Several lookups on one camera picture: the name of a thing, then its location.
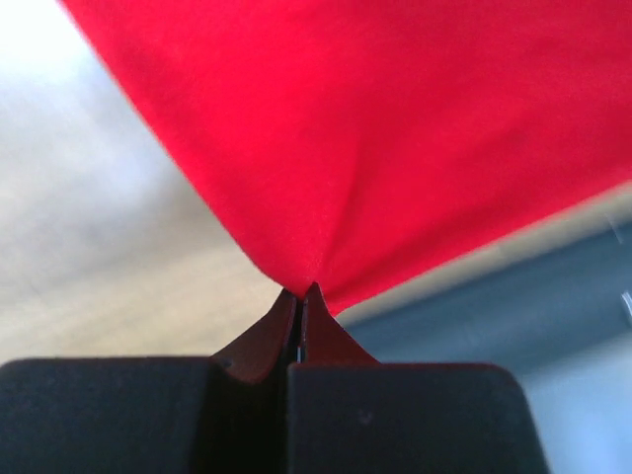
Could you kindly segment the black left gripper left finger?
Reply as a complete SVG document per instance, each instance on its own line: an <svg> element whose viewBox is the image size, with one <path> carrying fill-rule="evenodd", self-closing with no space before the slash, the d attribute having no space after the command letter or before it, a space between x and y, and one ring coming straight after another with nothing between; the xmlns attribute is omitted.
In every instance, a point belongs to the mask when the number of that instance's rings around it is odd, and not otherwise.
<svg viewBox="0 0 632 474"><path fill-rule="evenodd" d="M210 359L232 379L261 383L283 358L296 309L297 298L284 289L260 320Z"/></svg>

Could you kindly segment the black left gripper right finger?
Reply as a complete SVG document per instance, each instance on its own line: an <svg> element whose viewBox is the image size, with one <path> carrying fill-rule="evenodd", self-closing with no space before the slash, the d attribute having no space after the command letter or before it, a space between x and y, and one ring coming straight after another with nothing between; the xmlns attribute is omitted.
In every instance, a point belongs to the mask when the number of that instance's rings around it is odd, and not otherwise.
<svg viewBox="0 0 632 474"><path fill-rule="evenodd" d="M302 302L299 347L303 363L378 364L331 315L317 283Z"/></svg>

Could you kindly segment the red t shirt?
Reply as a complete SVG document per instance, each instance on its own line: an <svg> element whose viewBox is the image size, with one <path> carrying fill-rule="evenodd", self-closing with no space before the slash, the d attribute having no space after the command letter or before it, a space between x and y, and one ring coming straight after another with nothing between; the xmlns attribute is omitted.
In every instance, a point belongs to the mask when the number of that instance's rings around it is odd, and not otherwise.
<svg viewBox="0 0 632 474"><path fill-rule="evenodd" d="M631 177L627 1L68 1L252 262L333 313Z"/></svg>

